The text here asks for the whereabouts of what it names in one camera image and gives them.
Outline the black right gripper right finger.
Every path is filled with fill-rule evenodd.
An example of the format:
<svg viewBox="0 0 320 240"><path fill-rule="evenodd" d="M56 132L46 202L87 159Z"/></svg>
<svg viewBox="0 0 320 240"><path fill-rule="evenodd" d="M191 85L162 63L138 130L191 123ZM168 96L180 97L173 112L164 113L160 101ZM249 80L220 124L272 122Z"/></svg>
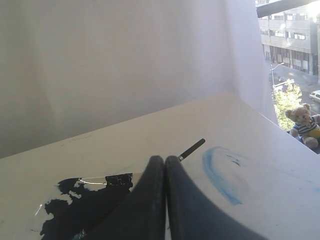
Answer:
<svg viewBox="0 0 320 240"><path fill-rule="evenodd" d="M176 156L165 160L165 186L173 240L264 240L236 221L196 186Z"/></svg>

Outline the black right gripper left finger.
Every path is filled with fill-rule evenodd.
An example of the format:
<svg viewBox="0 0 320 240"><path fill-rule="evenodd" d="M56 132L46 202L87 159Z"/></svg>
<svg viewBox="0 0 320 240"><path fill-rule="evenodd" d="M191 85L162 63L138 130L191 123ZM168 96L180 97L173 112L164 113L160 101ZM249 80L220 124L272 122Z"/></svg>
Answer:
<svg viewBox="0 0 320 240"><path fill-rule="evenodd" d="M84 239L163 240L165 228L165 164L152 156L132 192Z"/></svg>

